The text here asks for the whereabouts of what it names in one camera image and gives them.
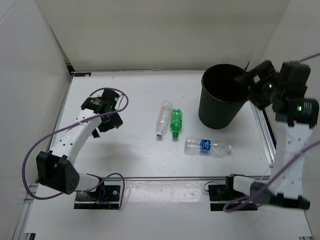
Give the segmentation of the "clear bottle blue cap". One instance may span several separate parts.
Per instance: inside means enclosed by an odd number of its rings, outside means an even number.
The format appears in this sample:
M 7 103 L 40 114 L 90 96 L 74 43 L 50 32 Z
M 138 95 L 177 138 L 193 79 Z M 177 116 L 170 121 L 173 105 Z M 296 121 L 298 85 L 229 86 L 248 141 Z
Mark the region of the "clear bottle blue cap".
M 171 112 L 173 110 L 173 103 L 171 101 L 165 100 L 161 104 L 158 119 L 156 122 L 156 137 L 162 138 L 167 130 Z

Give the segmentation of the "tall blue label water bottle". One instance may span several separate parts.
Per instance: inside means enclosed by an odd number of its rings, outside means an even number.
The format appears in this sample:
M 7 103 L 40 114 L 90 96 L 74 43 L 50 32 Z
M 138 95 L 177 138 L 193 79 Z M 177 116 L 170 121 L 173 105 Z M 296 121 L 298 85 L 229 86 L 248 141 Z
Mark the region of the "tall blue label water bottle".
M 222 141 L 188 136 L 185 139 L 184 153 L 187 155 L 223 158 L 232 154 L 232 146 Z

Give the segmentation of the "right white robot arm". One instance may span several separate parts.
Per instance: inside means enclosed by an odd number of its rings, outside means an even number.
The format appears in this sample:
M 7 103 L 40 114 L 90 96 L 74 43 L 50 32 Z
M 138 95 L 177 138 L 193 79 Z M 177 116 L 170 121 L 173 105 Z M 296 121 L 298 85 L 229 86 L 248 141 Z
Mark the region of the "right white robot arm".
M 270 179 L 231 175 L 232 183 L 224 188 L 231 201 L 224 205 L 224 212 L 239 211 L 250 203 L 288 209 L 310 208 L 302 187 L 305 153 L 320 144 L 318 141 L 308 144 L 320 111 L 316 99 L 305 97 L 310 73 L 310 67 L 299 61 L 284 62 L 280 71 L 276 71 L 272 62 L 265 60 L 234 79 L 248 88 L 248 100 L 258 109 L 272 107 L 279 133 Z

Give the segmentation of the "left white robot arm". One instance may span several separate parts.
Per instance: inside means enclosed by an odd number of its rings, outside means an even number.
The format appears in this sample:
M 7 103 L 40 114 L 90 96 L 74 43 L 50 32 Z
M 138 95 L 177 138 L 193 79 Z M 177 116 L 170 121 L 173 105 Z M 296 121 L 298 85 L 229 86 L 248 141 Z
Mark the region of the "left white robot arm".
M 76 158 L 89 137 L 119 128 L 123 121 L 116 108 L 120 94 L 114 88 L 105 88 L 101 96 L 90 95 L 80 107 L 75 126 L 69 127 L 64 136 L 49 149 L 36 157 L 39 183 L 58 192 L 87 193 L 93 200 L 105 194 L 101 179 L 78 173 Z

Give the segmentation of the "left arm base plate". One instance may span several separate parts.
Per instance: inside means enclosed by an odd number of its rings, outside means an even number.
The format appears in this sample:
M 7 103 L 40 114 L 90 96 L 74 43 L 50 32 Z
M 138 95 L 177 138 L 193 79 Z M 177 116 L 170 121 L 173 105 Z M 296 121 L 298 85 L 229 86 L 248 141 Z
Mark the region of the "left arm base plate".
M 75 210 L 118 210 L 121 205 L 123 184 L 121 181 L 105 181 L 93 192 L 77 192 Z

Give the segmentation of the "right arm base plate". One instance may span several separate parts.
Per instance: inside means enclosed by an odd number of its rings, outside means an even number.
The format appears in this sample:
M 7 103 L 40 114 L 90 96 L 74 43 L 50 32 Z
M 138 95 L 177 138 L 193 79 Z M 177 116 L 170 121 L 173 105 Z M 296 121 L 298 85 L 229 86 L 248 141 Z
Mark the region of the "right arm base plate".
M 231 188 L 229 180 L 225 183 L 209 181 L 203 185 L 203 190 L 208 193 L 210 200 L 210 210 L 212 212 L 223 211 L 226 202 L 245 197 L 246 195 Z

